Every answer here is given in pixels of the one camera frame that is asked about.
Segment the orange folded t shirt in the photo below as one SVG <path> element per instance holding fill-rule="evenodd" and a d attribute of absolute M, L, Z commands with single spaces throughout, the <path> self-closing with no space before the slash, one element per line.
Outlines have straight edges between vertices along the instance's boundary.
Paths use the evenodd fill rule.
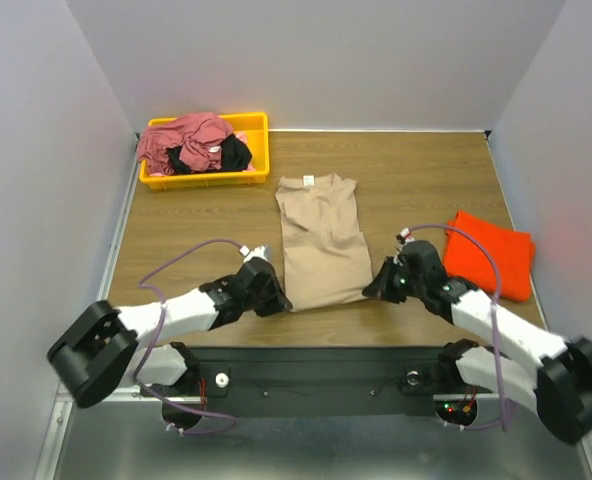
<path fill-rule="evenodd" d="M 474 238 L 492 257 L 501 278 L 501 297 L 526 302 L 531 296 L 530 274 L 536 247 L 531 235 L 496 226 L 463 210 L 448 222 Z M 448 231 L 443 263 L 451 276 L 461 276 L 485 291 L 496 289 L 487 257 L 461 234 Z"/>

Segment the pink t shirt in bin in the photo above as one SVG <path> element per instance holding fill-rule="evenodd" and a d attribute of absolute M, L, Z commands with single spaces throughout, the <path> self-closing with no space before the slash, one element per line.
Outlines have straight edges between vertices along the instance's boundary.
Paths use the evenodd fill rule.
<path fill-rule="evenodd" d="M 175 169 L 168 149 L 180 147 L 179 161 L 191 172 L 221 169 L 221 144 L 234 133 L 233 127 L 214 113 L 192 113 L 160 125 L 149 126 L 137 147 L 150 176 L 171 176 Z"/>

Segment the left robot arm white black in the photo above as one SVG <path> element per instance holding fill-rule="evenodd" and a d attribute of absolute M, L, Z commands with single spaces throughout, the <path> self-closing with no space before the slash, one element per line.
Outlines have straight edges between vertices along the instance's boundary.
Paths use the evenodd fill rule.
<path fill-rule="evenodd" d="M 134 384 L 135 356 L 160 340 L 214 330 L 247 311 L 268 317 L 291 309 L 273 265 L 252 257 L 235 274 L 175 298 L 118 308 L 106 300 L 90 304 L 51 346 L 47 360 L 75 404 L 89 408 L 120 385 Z"/>

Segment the aluminium frame rail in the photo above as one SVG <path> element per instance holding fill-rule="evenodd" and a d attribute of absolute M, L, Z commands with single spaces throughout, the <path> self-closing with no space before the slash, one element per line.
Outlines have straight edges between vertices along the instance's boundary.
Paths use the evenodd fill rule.
<path fill-rule="evenodd" d="M 72 134 L 42 147 L 26 202 L 36 247 L 32 282 L 36 350 L 49 342 L 97 296 L 108 292 L 131 207 L 138 132 Z"/>

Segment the yellow plastic bin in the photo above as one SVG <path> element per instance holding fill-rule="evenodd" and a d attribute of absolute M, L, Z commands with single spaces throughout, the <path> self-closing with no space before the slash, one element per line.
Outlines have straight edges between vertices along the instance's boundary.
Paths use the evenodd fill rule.
<path fill-rule="evenodd" d="M 175 147 L 167 150 L 175 174 L 150 176 L 145 161 L 139 161 L 140 182 L 152 190 L 265 182 L 270 172 L 267 115 L 254 112 L 218 116 L 226 120 L 234 130 L 234 133 L 221 144 L 220 170 L 191 172 L 179 161 L 180 147 Z M 160 125 L 175 119 L 174 117 L 152 119 L 146 129 L 151 125 Z"/>

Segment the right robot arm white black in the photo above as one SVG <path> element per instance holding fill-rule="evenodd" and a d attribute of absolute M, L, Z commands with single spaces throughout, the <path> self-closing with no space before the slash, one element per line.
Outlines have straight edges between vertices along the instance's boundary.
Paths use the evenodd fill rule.
<path fill-rule="evenodd" d="M 488 341 L 447 344 L 436 366 L 442 387 L 494 391 L 533 412 L 566 444 L 592 431 L 592 341 L 567 340 L 494 304 L 471 281 L 448 275 L 431 243 L 404 244 L 363 294 L 394 304 L 416 298 L 430 313 Z"/>

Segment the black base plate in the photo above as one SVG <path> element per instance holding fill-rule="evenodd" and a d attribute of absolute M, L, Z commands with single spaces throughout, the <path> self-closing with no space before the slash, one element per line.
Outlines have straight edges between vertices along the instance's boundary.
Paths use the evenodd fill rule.
<path fill-rule="evenodd" d="M 140 374 L 137 386 L 163 401 L 164 418 L 175 422 L 192 415 L 181 409 L 191 397 L 234 417 L 431 416 L 436 398 L 468 389 L 454 361 L 471 344 L 189 349 L 174 342 L 155 353 L 177 357 L 180 377 Z"/>

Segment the beige t shirt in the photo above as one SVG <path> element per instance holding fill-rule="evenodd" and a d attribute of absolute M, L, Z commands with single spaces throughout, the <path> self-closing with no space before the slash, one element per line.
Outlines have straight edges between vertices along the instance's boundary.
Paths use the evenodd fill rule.
<path fill-rule="evenodd" d="M 361 231 L 357 182 L 336 174 L 281 178 L 279 207 L 285 293 L 292 310 L 361 301 L 372 263 Z"/>

